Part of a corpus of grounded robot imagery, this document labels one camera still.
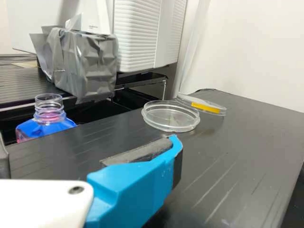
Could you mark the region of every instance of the empty petri dish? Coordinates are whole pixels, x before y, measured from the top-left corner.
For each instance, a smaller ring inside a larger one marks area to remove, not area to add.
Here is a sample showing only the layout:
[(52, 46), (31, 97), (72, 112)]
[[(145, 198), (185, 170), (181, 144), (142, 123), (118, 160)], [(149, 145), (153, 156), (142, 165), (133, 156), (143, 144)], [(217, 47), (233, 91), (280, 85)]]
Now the empty petri dish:
[(144, 121), (165, 132), (187, 132), (200, 122), (198, 110), (177, 101), (150, 101), (142, 109)]

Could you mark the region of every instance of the bottle neck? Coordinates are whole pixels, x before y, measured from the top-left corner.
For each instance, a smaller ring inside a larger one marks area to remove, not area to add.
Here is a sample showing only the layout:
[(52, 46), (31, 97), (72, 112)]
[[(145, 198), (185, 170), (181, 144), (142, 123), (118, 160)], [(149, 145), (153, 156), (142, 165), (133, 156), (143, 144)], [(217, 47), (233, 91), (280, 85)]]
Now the bottle neck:
[(62, 97), (55, 97), (55, 95), (37, 96), (35, 101), (34, 120), (42, 124), (51, 124), (60, 122), (65, 119), (66, 113), (63, 110)]

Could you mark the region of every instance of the gray plastic bag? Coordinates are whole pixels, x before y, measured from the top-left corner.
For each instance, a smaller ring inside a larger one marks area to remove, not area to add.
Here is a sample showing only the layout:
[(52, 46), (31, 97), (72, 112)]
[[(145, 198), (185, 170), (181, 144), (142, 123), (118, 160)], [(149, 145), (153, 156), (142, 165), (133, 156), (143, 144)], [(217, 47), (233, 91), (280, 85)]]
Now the gray plastic bag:
[(111, 96), (117, 68), (115, 35), (54, 27), (44, 27), (43, 31), (30, 36), (48, 80), (76, 96), (78, 103)]

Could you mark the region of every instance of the yellow label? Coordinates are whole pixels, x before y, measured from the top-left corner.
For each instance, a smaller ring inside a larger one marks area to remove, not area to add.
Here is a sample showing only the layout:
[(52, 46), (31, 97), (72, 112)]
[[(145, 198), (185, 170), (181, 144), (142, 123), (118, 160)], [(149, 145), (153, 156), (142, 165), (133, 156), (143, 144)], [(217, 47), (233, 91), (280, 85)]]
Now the yellow label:
[(214, 107), (209, 107), (209, 106), (204, 105), (204, 104), (199, 104), (199, 103), (192, 102), (191, 106), (195, 107), (195, 108), (198, 108), (198, 109), (201, 109), (201, 110), (208, 111), (208, 112), (216, 113), (216, 114), (220, 113), (220, 109), (214, 108)]

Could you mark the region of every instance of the black table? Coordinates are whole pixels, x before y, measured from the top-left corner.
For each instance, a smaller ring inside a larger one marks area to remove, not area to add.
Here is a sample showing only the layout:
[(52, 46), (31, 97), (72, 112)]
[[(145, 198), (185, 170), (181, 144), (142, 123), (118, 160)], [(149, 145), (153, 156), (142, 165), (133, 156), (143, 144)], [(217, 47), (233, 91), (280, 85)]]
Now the black table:
[[(184, 146), (181, 181), (146, 227), (280, 225), (303, 163), (304, 115), (220, 91), (196, 97), (228, 108), (202, 113)], [(164, 135), (141, 110), (7, 147), (12, 178), (85, 180), (99, 160)]]

